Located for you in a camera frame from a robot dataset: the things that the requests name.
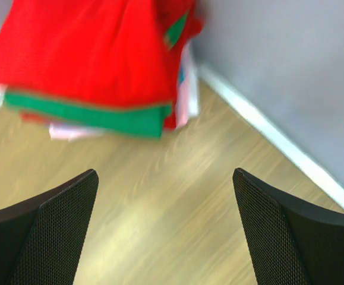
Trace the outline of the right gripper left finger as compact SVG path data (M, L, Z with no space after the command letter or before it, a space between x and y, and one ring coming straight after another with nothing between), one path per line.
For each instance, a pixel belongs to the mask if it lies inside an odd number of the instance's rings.
M98 185L89 169L0 210L0 284L73 284Z

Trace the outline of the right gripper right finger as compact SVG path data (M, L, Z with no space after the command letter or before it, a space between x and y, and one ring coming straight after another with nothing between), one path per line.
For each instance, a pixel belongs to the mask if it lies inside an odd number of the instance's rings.
M258 284L344 284L344 214L242 168L233 187Z

